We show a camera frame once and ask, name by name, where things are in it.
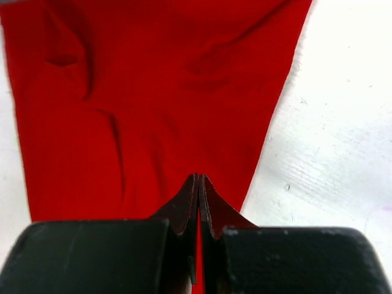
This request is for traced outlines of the red t shirt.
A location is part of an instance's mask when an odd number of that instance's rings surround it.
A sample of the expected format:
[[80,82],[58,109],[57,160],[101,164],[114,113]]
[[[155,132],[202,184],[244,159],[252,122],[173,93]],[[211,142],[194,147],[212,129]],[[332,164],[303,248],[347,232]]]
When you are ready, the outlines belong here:
[[[310,1],[5,1],[32,224],[146,219],[191,174],[241,209]],[[205,293],[198,193],[196,283]]]

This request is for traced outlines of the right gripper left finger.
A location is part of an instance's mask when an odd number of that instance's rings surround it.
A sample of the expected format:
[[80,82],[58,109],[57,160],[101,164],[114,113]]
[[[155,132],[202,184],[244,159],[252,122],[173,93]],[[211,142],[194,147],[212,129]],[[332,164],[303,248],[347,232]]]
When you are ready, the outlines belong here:
[[146,219],[36,222],[1,270],[2,293],[190,293],[198,175]]

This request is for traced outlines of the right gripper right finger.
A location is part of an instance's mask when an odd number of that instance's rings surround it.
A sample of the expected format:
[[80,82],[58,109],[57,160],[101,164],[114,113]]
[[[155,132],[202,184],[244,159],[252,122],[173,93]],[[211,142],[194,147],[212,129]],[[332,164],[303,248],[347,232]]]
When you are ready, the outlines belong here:
[[347,227],[259,227],[202,175],[205,293],[390,293],[371,243]]

